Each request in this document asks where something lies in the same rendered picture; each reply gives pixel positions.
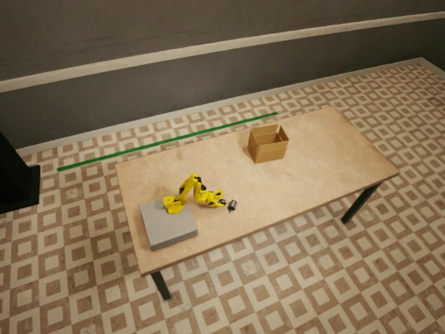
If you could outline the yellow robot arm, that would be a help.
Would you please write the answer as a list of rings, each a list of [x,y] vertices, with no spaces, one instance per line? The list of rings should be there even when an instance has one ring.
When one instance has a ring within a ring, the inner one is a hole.
[[[190,183],[191,182],[191,183]],[[202,186],[201,177],[193,173],[184,183],[179,187],[179,196],[165,197],[165,205],[168,208],[169,214],[178,214],[184,208],[183,205],[187,204],[187,194],[193,188],[193,197],[197,202],[204,202],[208,198],[208,191],[201,190]],[[173,198],[171,198],[173,197]],[[183,205],[179,205],[183,204]]]

